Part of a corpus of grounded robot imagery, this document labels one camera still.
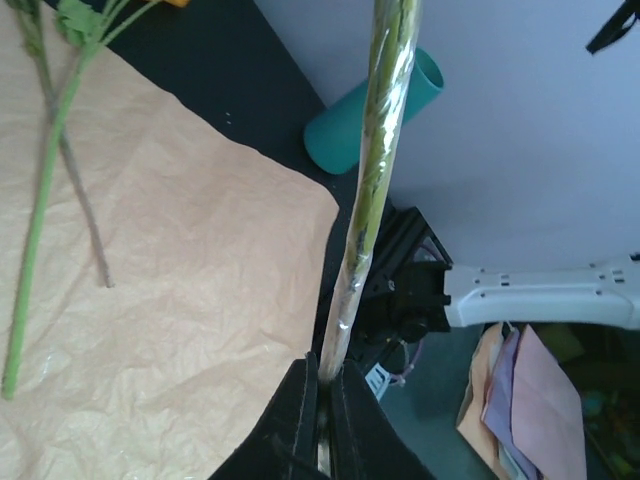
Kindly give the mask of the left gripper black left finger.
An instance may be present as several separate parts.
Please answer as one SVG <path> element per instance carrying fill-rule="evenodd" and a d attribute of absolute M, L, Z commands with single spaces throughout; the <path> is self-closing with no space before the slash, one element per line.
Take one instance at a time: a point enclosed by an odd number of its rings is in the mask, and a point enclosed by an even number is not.
<path fill-rule="evenodd" d="M 253 430 L 211 477 L 318 479 L 318 389 L 318 362 L 309 352 L 292 362 Z"/>

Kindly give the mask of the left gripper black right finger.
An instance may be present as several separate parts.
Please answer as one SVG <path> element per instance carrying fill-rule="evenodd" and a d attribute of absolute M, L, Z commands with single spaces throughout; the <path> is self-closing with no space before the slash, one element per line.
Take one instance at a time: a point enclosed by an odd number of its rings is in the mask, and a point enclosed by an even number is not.
<path fill-rule="evenodd" d="M 330 385 L 334 479 L 420 480 L 434 475 L 398 436 L 357 365 L 348 360 Z"/>

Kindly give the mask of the green and orange wrapping paper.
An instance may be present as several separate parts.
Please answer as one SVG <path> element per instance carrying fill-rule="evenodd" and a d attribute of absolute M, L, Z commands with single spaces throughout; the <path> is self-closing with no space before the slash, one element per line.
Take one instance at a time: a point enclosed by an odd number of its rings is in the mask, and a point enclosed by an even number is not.
<path fill-rule="evenodd" d="M 69 115 L 115 280 L 62 165 L 35 266 L 5 479 L 205 479 L 310 347 L 339 207 L 299 129 L 316 95 L 251 1 L 146 14 Z"/>

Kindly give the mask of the pink artificial flower bunch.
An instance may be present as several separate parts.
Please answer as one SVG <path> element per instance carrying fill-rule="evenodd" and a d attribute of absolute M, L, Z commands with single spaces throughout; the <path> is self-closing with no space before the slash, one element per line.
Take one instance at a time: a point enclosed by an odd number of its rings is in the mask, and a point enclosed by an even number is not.
<path fill-rule="evenodd" d="M 329 385 L 346 358 L 389 190 L 422 20 L 421 1 L 376 1 L 363 107 L 359 176 L 319 361 Z"/>

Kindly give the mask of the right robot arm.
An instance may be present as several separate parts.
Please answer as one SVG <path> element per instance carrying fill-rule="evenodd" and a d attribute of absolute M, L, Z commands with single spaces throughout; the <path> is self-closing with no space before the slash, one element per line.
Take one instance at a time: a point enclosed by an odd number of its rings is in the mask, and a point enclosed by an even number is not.
<path fill-rule="evenodd" d="M 639 326 L 639 259 L 581 268 L 505 272 L 455 265 L 420 212 L 388 226 L 354 217 L 321 356 L 333 371 L 353 359 L 376 395 L 404 373 L 380 363 L 432 332 L 485 330 L 455 427 L 500 479 L 583 479 L 581 399 L 534 331 L 538 323 Z"/>

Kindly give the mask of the teal cylindrical vase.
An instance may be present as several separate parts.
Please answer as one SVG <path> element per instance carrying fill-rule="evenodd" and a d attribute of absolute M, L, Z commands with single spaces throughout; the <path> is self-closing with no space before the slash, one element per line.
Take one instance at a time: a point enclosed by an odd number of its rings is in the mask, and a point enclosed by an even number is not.
<path fill-rule="evenodd" d="M 431 103 L 444 85 L 438 64 L 426 51 L 417 48 L 402 124 Z M 304 146 L 321 170 L 341 175 L 359 163 L 367 88 L 368 81 L 362 81 L 305 126 Z"/>

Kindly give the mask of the stack of coloured papers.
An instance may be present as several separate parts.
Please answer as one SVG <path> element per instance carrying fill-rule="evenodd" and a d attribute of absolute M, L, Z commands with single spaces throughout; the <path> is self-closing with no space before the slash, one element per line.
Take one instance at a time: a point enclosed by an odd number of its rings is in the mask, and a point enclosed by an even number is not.
<path fill-rule="evenodd" d="M 499 479 L 585 479 L 576 388 L 530 326 L 481 336 L 456 429 Z"/>

